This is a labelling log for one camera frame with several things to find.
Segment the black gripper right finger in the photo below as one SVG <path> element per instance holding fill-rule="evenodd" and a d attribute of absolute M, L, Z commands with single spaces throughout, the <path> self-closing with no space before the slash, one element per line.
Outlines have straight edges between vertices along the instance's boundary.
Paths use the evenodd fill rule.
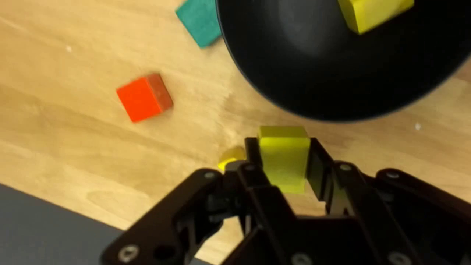
<path fill-rule="evenodd" d="M 307 180 L 321 202 L 329 202 L 333 190 L 335 161 L 317 138 L 311 140 Z"/>

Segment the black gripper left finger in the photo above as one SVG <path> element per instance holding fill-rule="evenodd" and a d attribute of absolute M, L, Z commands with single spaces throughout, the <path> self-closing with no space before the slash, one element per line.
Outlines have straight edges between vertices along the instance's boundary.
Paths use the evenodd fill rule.
<path fill-rule="evenodd" d="M 245 186 L 246 187 L 270 187 L 264 169 L 262 169 L 262 156 L 260 149 L 260 140 L 249 137 L 245 140 L 246 147 L 246 161 L 248 164 L 243 166 Z"/>

